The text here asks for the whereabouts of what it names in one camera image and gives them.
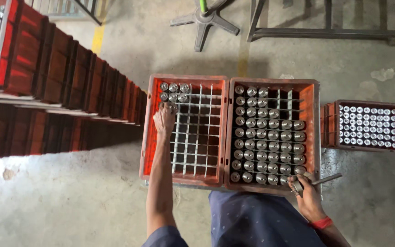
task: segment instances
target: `blue clothing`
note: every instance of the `blue clothing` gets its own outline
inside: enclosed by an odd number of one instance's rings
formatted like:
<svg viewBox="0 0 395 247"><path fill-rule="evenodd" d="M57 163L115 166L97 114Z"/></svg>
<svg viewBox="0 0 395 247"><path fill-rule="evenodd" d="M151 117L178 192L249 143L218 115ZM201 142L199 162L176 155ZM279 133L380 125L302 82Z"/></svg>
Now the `blue clothing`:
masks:
<svg viewBox="0 0 395 247"><path fill-rule="evenodd" d="M208 198L213 247L325 246L284 197L212 191ZM182 247L187 244L175 227L165 226L154 231L143 246Z"/></svg>

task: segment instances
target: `dusty floor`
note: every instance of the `dusty floor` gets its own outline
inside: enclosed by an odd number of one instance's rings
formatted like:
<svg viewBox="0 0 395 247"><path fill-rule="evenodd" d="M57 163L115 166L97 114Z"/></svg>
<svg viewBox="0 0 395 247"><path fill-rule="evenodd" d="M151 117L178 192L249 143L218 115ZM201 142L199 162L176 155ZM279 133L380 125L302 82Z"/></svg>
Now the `dusty floor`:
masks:
<svg viewBox="0 0 395 247"><path fill-rule="evenodd" d="M362 1L357 2L344 2L342 26L377 28L377 1L363 1L363 12ZM395 28L395 3L388 6L393 10L388 26ZM311 18L287 21L303 14L304 3L282 10L281 1L272 1L260 26L321 27L322 7L323 1L314 2ZM142 88L152 73L293 76L321 82L321 103L395 102L395 75L386 81L371 76L381 69L395 72L395 47L383 41L263 38L246 43L249 1L236 0L221 15L242 28L240 35L211 28L203 52L195 53L196 26L168 26L169 19L193 9L193 0L116 0L101 58ZM93 24L59 27L91 47ZM140 246L145 241L147 188L138 177L142 128L99 127L94 137L99 148L89 152L0 160L0 246ZM323 186L323 205L349 242L395 246L395 153L323 149L321 166L323 176L344 174ZM175 188L175 219L190 246L210 246L208 193Z"/></svg>

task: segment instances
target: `person's arm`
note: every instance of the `person's arm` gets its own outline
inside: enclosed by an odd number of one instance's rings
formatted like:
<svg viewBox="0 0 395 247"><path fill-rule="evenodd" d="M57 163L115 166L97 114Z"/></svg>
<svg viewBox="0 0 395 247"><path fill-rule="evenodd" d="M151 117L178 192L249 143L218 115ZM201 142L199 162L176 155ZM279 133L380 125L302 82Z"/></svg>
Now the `person's arm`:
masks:
<svg viewBox="0 0 395 247"><path fill-rule="evenodd" d="M170 136L175 125L175 114L176 112L171 112L167 103L164 103L153 116L157 142L146 201L147 237L160 227L176 227L173 218L173 184L170 163Z"/></svg>
<svg viewBox="0 0 395 247"><path fill-rule="evenodd" d="M321 205L321 197L315 188L303 175L297 175L298 180L304 186L303 197L297 196L300 213L310 222L317 222L327 217ZM293 178L289 178L289 186L292 186ZM350 244L332 224L324 229L315 229L322 242L328 247L350 247Z"/></svg>

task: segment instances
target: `metal table frame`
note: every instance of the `metal table frame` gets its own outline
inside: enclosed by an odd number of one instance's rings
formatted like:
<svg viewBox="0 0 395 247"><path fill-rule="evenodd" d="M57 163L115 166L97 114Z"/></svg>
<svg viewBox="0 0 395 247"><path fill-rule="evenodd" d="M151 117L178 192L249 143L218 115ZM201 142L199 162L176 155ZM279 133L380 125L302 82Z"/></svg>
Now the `metal table frame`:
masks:
<svg viewBox="0 0 395 247"><path fill-rule="evenodd" d="M258 28L257 23L266 0L251 0L251 19L248 33L248 42L262 37L288 37L288 38L320 38L320 39L367 39L386 40L389 45L395 46L395 30L387 30L386 25L381 30L351 30L332 28L332 1L325 3L325 28ZM386 16L384 8L381 18Z"/></svg>

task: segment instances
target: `metal stand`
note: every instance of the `metal stand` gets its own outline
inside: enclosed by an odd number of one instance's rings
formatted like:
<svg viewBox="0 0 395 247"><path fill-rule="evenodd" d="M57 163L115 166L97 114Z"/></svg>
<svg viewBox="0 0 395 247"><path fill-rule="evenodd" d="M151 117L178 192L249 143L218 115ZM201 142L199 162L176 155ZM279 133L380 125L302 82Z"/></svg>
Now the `metal stand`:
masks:
<svg viewBox="0 0 395 247"><path fill-rule="evenodd" d="M260 14L266 0L251 0L251 22L249 26L248 42L262 37L288 37L288 38L321 38L321 39L372 39L387 40L388 44L395 46L395 30L386 28L386 9L381 14L381 30L351 30L332 28L332 1L324 0L326 15L324 29L305 28L257 28Z"/></svg>
<svg viewBox="0 0 395 247"><path fill-rule="evenodd" d="M219 16L218 10L226 1L227 0L218 0L208 8L206 13L202 13L200 11L199 0L195 0L196 10L191 14L186 14L170 20L170 26L197 23L195 51L201 52L210 26L215 25L234 35L238 35L240 32L240 29Z"/></svg>

